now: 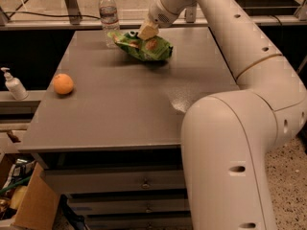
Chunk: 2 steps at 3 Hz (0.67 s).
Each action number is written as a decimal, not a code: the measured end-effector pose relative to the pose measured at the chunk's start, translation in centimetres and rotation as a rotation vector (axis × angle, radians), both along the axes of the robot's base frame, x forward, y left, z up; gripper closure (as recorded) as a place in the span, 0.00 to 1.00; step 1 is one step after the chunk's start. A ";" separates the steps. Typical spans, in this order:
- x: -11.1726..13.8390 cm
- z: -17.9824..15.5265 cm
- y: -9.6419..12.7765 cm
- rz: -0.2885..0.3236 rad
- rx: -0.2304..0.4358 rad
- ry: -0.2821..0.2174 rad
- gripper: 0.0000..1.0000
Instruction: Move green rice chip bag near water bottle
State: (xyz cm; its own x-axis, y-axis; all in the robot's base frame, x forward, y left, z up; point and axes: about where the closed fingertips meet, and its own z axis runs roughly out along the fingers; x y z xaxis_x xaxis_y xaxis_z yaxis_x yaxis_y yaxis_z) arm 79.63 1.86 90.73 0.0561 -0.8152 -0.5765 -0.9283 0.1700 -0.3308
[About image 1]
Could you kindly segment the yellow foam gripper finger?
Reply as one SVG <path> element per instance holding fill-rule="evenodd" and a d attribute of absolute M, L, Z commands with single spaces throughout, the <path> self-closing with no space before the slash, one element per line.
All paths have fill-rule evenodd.
<path fill-rule="evenodd" d="M 147 20 L 141 25 L 138 32 L 138 37 L 142 40 L 148 40 L 158 35 L 158 33 L 158 25 L 150 20 Z"/>

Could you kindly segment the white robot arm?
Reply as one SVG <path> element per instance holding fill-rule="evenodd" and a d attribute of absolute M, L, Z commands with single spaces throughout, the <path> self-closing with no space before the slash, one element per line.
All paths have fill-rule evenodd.
<path fill-rule="evenodd" d="M 181 153 L 194 230 L 277 230 L 265 155 L 295 137 L 306 88 L 289 61 L 235 0 L 153 0 L 148 17 L 172 25 L 199 5 L 238 90 L 187 110 Z"/>

